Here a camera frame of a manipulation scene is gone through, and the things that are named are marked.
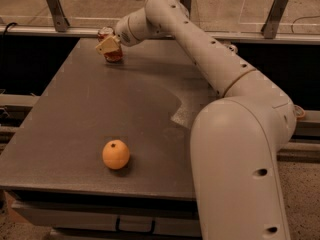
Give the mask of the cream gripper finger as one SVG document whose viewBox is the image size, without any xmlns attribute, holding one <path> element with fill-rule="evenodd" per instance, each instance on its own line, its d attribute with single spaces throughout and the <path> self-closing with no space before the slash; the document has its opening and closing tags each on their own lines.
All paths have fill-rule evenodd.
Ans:
<svg viewBox="0 0 320 240">
<path fill-rule="evenodd" d="M 120 48 L 120 41 L 116 36 L 106 37 L 95 47 L 96 51 L 101 55 L 115 52 L 119 48 Z"/>
</svg>

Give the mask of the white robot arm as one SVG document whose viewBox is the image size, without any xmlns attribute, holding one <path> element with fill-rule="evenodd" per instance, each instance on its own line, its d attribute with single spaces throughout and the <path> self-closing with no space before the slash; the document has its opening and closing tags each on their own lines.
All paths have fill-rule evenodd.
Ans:
<svg viewBox="0 0 320 240">
<path fill-rule="evenodd" d="M 191 22 L 177 0 L 145 0 L 100 42 L 100 54 L 172 36 L 215 92 L 196 116 L 190 157 L 203 240 L 291 240 L 277 153 L 296 128 L 290 97 Z"/>
</svg>

